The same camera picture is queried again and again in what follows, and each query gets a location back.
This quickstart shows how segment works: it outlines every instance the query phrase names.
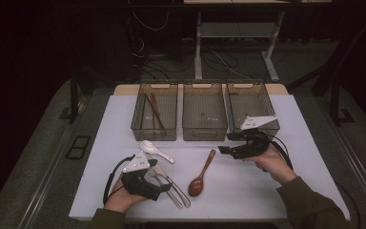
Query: hand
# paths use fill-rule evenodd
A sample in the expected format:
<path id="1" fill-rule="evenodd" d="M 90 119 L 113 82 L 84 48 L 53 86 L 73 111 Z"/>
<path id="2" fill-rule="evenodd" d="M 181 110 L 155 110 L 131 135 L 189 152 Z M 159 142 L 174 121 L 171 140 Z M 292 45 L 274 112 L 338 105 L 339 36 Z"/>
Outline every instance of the hand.
<path id="1" fill-rule="evenodd" d="M 296 178 L 296 173 L 287 165 L 280 152 L 272 144 L 260 156 L 247 157 L 243 160 L 254 161 L 257 168 L 269 172 L 272 178 L 281 185 Z"/>
<path id="2" fill-rule="evenodd" d="M 126 213 L 136 203 L 147 200 L 147 198 L 130 194 L 123 186 L 123 182 L 121 181 L 122 176 L 120 175 L 112 187 L 112 192 L 115 191 L 115 193 L 109 196 L 104 208 L 115 212 Z"/>

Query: clear plastic utensil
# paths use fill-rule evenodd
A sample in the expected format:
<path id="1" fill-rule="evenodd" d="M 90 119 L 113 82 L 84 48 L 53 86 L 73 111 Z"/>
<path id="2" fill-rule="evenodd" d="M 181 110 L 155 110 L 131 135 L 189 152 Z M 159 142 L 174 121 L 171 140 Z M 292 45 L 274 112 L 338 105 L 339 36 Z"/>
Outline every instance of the clear plastic utensil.
<path id="1" fill-rule="evenodd" d="M 142 151 L 147 152 L 149 154 L 162 156 L 165 159 L 167 159 L 170 163 L 174 164 L 174 159 L 171 156 L 168 156 L 165 153 L 162 153 L 149 140 L 143 140 L 143 141 L 141 141 L 140 146 L 141 146 L 141 150 Z"/>

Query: person's left hand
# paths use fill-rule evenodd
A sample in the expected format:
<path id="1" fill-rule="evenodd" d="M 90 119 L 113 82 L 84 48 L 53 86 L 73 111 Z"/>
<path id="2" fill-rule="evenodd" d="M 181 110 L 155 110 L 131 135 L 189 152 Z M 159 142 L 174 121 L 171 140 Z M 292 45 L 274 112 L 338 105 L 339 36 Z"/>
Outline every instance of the person's left hand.
<path id="1" fill-rule="evenodd" d="M 105 203 L 104 209 L 126 213 L 136 203 L 147 200 L 147 198 L 130 194 L 129 191 L 124 188 L 121 177 L 122 175 L 120 175 L 117 182 L 115 182 L 114 186 L 112 187 L 112 192 L 115 191 L 115 193 L 112 193 L 112 195 L 109 196 Z"/>

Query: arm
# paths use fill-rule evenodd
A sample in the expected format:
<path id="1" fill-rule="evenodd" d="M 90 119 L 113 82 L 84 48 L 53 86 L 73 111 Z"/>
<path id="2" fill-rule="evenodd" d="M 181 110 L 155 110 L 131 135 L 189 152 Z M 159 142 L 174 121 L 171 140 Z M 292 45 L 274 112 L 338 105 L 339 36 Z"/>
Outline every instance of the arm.
<path id="1" fill-rule="evenodd" d="M 89 229 L 123 229 L 126 212 L 136 203 L 146 200 L 139 195 L 130 194 L 121 181 L 121 176 L 114 184 L 112 193 L 103 209 L 97 209 L 89 223 Z"/>
<path id="2" fill-rule="evenodd" d="M 262 155 L 244 160 L 254 161 L 281 184 L 277 192 L 287 209 L 288 221 L 295 229 L 351 228 L 335 203 L 314 192 L 290 169 L 273 145 Z"/>

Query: black electrical cable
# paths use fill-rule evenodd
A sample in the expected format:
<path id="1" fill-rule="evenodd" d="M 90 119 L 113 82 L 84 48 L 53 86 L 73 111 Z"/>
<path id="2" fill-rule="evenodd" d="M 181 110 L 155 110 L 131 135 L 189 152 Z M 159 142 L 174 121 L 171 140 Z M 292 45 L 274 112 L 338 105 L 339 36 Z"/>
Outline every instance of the black electrical cable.
<path id="1" fill-rule="evenodd" d="M 110 190 L 111 185 L 112 185 L 112 180 L 114 179 L 114 174 L 117 171 L 118 167 L 120 167 L 121 164 L 123 164 L 124 162 L 132 160 L 134 157 L 135 157 L 135 155 L 122 159 L 120 162 L 118 162 L 118 164 L 115 166 L 112 173 L 109 175 L 109 179 L 108 179 L 108 182 L 106 184 L 105 192 L 103 194 L 103 204 L 105 204 L 106 201 L 109 198 L 109 190 Z"/>
<path id="2" fill-rule="evenodd" d="M 213 54 L 215 54 L 215 51 L 213 49 L 211 49 L 210 47 L 207 47 L 206 51 L 210 51 Z M 209 58 L 211 62 L 214 62 L 217 65 L 228 67 L 231 69 L 239 66 L 239 61 L 235 57 L 233 57 L 231 54 L 226 53 L 226 52 L 223 52 L 223 54 L 228 55 L 234 61 L 234 64 L 233 65 L 228 65 L 228 64 L 224 64 L 224 63 L 221 64 L 220 61 L 212 60 L 210 57 L 207 57 L 206 55 L 204 55 L 204 56 L 202 55 L 201 57 Z"/>
<path id="3" fill-rule="evenodd" d="M 146 71 L 146 70 L 141 69 L 141 72 L 144 72 L 144 73 L 152 76 L 153 79 L 158 79 L 154 74 L 150 73 L 149 71 Z"/>
<path id="4" fill-rule="evenodd" d="M 277 66 L 278 66 L 278 64 L 281 62 L 281 61 L 283 61 L 283 60 L 285 60 L 285 59 L 287 59 L 291 54 L 293 54 L 294 53 L 294 51 L 295 51 L 295 49 L 297 48 L 297 46 L 298 46 L 298 42 L 295 42 L 295 44 L 293 45 L 293 47 L 291 48 L 291 50 L 290 51 L 288 51 L 287 53 L 285 53 L 281 58 L 279 58 L 277 61 L 275 61 L 274 63 L 273 63 L 273 66 L 270 68 L 270 69 L 268 69 L 267 70 L 267 72 L 258 72 L 258 73 L 252 73 L 252 75 L 253 76 L 263 76 L 263 77 L 265 77 L 265 76 L 268 76 L 269 75 L 269 72 L 271 72 L 272 70 L 274 70 Z"/>
<path id="5" fill-rule="evenodd" d="M 284 146 L 285 153 L 287 154 L 287 156 L 290 156 L 290 154 L 288 153 L 287 147 L 285 146 L 284 142 L 283 142 L 280 138 L 278 138 L 278 137 L 276 137 L 276 136 L 274 136 L 274 135 L 268 135 L 268 134 L 266 134 L 266 135 L 267 135 L 267 136 L 270 136 L 270 137 L 272 137 L 272 138 L 274 138 L 274 139 L 277 139 L 277 140 L 281 143 L 281 145 L 283 145 L 283 146 Z"/>
<path id="6" fill-rule="evenodd" d="M 356 209 L 356 217 L 357 217 L 357 219 L 356 219 L 357 220 L 357 228 L 356 229 L 360 229 L 361 228 L 361 215 L 360 215 L 358 206 L 356 204 L 356 201 L 352 198 L 352 195 L 347 191 L 347 189 L 344 188 L 339 182 L 335 181 L 335 185 L 337 187 L 339 187 L 347 195 L 347 197 L 349 197 L 350 201 L 353 204 L 353 207 L 355 207 L 355 209 Z"/>
<path id="7" fill-rule="evenodd" d="M 187 50 L 183 50 L 182 51 L 182 56 L 184 55 L 193 55 L 193 52 L 195 51 L 195 49 L 193 48 L 190 48 L 190 49 L 187 49 Z M 172 55 L 169 55 L 169 54 L 148 54 L 147 55 L 148 57 L 148 61 L 151 61 L 151 60 L 170 60 L 170 59 L 176 59 L 174 56 Z"/>
<path id="8" fill-rule="evenodd" d="M 217 72 L 227 72 L 229 69 L 227 67 L 225 67 L 223 70 L 219 70 L 219 69 L 216 69 L 215 67 L 213 67 L 207 60 L 208 58 L 205 56 L 205 55 L 202 55 L 201 56 L 201 60 L 202 62 L 204 62 L 204 64 L 206 64 L 210 69 L 214 70 L 214 71 L 217 71 Z"/>
<path id="9" fill-rule="evenodd" d="M 293 47 L 291 48 L 291 50 L 290 51 L 288 51 L 286 54 L 284 54 L 281 58 L 279 58 L 277 61 L 275 61 L 274 62 L 274 66 L 272 67 L 272 68 L 270 68 L 270 69 L 268 69 L 267 70 L 267 73 L 269 73 L 270 71 L 272 71 L 274 68 L 276 68 L 277 67 L 277 65 L 281 62 L 281 61 L 283 61 L 283 60 L 285 60 L 285 59 L 287 59 L 291 54 L 293 54 L 294 53 L 294 51 L 295 51 L 295 49 L 297 48 L 297 46 L 298 46 L 298 42 L 296 42 L 294 45 L 293 45 Z M 235 47 L 235 48 L 231 48 L 231 49 L 238 49 L 238 48 L 246 48 L 247 46 L 244 46 L 244 47 Z M 219 70 L 219 69 L 217 69 L 217 68 L 215 68 L 215 67 L 213 67 L 213 66 L 211 66 L 210 65 L 210 63 L 208 63 L 208 60 L 207 59 L 210 59 L 210 58 L 208 58 L 206 55 L 202 55 L 201 56 L 202 57 L 202 60 L 204 61 L 204 63 L 210 68 L 210 69 L 212 69 L 212 70 L 215 70 L 215 71 L 218 71 L 218 72 L 227 72 L 228 70 Z M 218 62 L 216 62 L 216 61 L 214 61 L 214 60 L 211 60 L 210 59 L 210 61 L 212 61 L 212 62 L 214 62 L 215 64 L 217 64 L 217 65 L 221 65 L 221 66 L 225 66 L 224 64 L 221 64 L 221 63 L 218 63 Z M 235 66 L 229 66 L 230 68 L 235 68 L 235 67 L 237 67 L 239 64 L 237 64 L 237 65 L 235 65 Z M 260 74 L 262 74 L 262 75 L 265 75 L 266 73 L 252 73 L 252 75 L 260 75 Z"/>
<path id="10" fill-rule="evenodd" d="M 124 188 L 124 185 L 121 185 L 121 187 L 119 187 L 118 189 L 116 189 L 116 190 L 112 191 L 112 192 L 109 194 L 108 199 L 109 199 L 113 194 L 115 194 L 116 192 L 118 192 L 118 191 L 119 191 L 120 189 L 122 189 L 122 188 Z"/>
<path id="11" fill-rule="evenodd" d="M 164 73 L 162 70 L 160 69 L 157 69 L 156 67 L 152 67 L 152 66 L 149 66 L 149 65 L 144 65 L 143 67 L 146 67 L 146 68 L 150 68 L 150 69 L 153 69 L 153 70 L 157 70 L 158 72 L 162 73 L 167 79 L 171 79 L 167 73 Z"/>
<path id="12" fill-rule="evenodd" d="M 161 68 L 162 70 L 164 70 L 164 71 L 166 71 L 168 73 L 183 73 L 183 72 L 185 72 L 186 70 L 188 70 L 190 68 L 190 66 L 192 65 L 193 61 L 194 61 L 194 56 L 193 56 L 193 58 L 191 58 L 191 61 L 190 61 L 189 65 L 187 67 L 185 67 L 184 69 L 182 69 L 182 70 L 169 70 L 169 69 L 166 69 L 165 67 L 163 67 L 163 66 L 161 66 L 159 64 L 152 63 L 152 62 L 150 62 L 148 64 L 155 65 L 155 66 Z"/>
<path id="13" fill-rule="evenodd" d="M 219 45 L 219 49 L 222 49 L 224 51 L 243 51 L 243 49 L 246 48 L 255 48 L 255 42 L 257 40 L 257 38 L 252 38 L 252 40 L 254 41 L 253 43 L 251 43 L 249 40 L 246 40 L 245 38 L 243 38 L 240 41 L 228 41 L 228 43 L 230 43 L 232 46 L 231 47 L 224 47 L 223 45 Z M 207 44 L 206 48 L 202 48 L 202 49 L 206 49 L 209 50 L 211 49 L 210 44 Z"/>

